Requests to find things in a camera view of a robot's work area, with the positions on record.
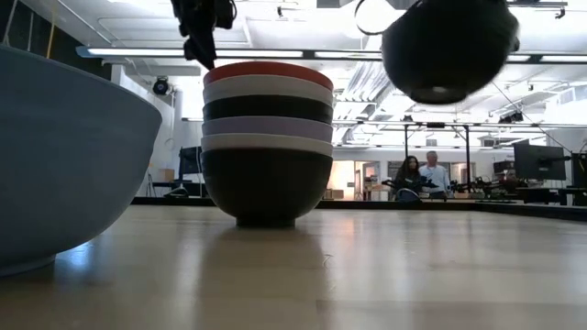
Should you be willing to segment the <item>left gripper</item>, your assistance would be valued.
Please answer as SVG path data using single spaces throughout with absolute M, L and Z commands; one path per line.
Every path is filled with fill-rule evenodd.
M 234 0 L 171 0 L 173 14 L 179 21 L 179 31 L 188 37 L 183 43 L 183 56 L 197 61 L 207 70 L 215 68 L 215 46 L 208 47 L 194 39 L 211 36 L 216 28 L 231 29 L 238 10 Z

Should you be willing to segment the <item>orange bowl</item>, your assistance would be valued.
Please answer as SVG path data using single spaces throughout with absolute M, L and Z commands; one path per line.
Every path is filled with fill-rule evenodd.
M 203 78 L 204 86 L 216 81 L 242 75 L 279 75 L 317 83 L 330 92 L 334 84 L 326 75 L 304 66 L 278 61 L 242 61 L 223 65 L 209 71 Z

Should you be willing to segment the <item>white bowl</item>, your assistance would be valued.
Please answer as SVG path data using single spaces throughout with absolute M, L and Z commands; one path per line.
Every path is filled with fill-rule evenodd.
M 214 149 L 294 149 L 332 156 L 330 143 L 307 137 L 270 134 L 229 133 L 201 138 L 203 151 Z
M 333 93 L 307 80 L 280 75 L 242 75 L 208 84 L 203 90 L 205 103 L 237 96 L 282 95 L 311 99 L 331 106 Z

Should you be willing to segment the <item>black bowl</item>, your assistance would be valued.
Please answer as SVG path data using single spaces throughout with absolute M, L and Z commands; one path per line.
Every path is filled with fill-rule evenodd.
M 383 67 L 413 101 L 455 104 L 500 72 L 518 29 L 505 0 L 417 0 L 383 31 Z
M 205 121 L 234 116 L 285 116 L 331 124 L 333 109 L 317 100 L 286 95 L 244 95 L 207 103 Z

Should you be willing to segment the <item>lavender bowl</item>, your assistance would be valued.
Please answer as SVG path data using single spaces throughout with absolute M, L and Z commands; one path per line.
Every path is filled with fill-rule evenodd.
M 203 135 L 217 134 L 269 134 L 312 138 L 331 142 L 333 127 L 330 124 L 286 116 L 233 116 L 205 121 Z

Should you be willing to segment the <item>dark grey bowl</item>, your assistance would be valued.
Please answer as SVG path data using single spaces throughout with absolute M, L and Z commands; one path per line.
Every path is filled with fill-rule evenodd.
M 215 205 L 244 227 L 290 227 L 322 200 L 330 156 L 284 148 L 226 148 L 201 154 Z

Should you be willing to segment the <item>large blue bowl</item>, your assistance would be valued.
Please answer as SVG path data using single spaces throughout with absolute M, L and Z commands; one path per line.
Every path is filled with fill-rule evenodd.
M 110 227 L 143 183 L 161 122 L 115 83 L 0 45 L 0 277 Z

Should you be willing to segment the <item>overhead light bar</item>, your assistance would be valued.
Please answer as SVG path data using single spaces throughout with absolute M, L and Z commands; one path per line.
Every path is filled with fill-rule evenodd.
M 95 48 L 81 46 L 76 53 L 82 58 L 153 58 L 179 59 L 183 49 L 165 48 Z M 218 49 L 220 60 L 306 60 L 306 61 L 381 61 L 377 50 L 314 50 L 314 49 Z M 514 53 L 507 64 L 587 65 L 587 54 Z

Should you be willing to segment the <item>small dark monitor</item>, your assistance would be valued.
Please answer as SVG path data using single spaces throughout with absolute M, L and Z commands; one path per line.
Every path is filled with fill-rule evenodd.
M 201 147 L 181 148 L 179 153 L 179 176 L 198 174 L 201 170 Z

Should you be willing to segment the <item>person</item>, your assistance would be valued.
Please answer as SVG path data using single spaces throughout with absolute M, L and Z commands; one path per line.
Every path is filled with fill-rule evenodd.
M 437 163 L 437 153 L 434 150 L 426 154 L 426 164 L 419 168 L 421 176 L 435 184 L 433 188 L 426 188 L 432 199 L 447 199 L 452 196 L 449 189 L 449 172 Z
M 421 179 L 418 159 L 415 156 L 408 156 L 394 178 L 395 190 L 408 189 L 420 193 L 422 192 Z

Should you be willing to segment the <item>wide dark monitor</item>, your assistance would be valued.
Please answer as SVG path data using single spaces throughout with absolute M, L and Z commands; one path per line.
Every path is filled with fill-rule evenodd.
M 560 147 L 514 144 L 515 175 L 518 179 L 565 181 L 565 162 L 569 159 Z

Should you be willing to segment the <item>tall black frame stand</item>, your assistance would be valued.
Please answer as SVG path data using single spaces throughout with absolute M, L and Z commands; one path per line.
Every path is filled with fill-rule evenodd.
M 465 141 L 466 152 L 466 173 L 467 183 L 471 183 L 471 143 L 470 143 L 470 125 L 462 123 L 446 123 L 446 122 L 404 122 L 404 154 L 408 156 L 408 130 L 410 126 L 424 127 L 432 129 L 444 129 L 450 127 L 458 136 Z

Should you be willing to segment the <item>black aluminium table frame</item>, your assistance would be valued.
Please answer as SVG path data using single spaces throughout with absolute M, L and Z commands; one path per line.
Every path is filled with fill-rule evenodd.
M 523 203 L 486 203 L 466 201 L 448 202 L 362 202 L 362 201 L 320 201 L 316 209 L 324 210 L 417 210 L 417 211 L 451 211 L 451 212 L 485 212 L 504 215 L 520 215 L 559 219 L 587 223 L 587 207 L 560 206 Z

